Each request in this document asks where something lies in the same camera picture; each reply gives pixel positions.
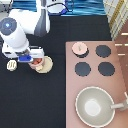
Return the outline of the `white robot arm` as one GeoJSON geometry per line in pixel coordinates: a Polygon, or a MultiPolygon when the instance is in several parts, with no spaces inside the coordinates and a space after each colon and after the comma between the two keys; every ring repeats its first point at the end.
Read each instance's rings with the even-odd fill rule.
{"type": "Polygon", "coordinates": [[[36,11],[12,9],[7,17],[0,20],[4,56],[24,63],[43,58],[44,50],[31,46],[26,35],[46,35],[50,31],[49,15],[63,11],[65,3],[65,0],[36,0],[36,11]]]}

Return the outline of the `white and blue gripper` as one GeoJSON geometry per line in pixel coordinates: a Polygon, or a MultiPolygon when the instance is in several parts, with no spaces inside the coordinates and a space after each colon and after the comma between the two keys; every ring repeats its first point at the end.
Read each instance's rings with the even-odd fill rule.
{"type": "Polygon", "coordinates": [[[21,63],[30,63],[35,59],[44,57],[44,50],[42,47],[29,46],[26,51],[15,52],[11,47],[5,45],[2,47],[2,53],[9,59],[16,59],[21,63]]]}

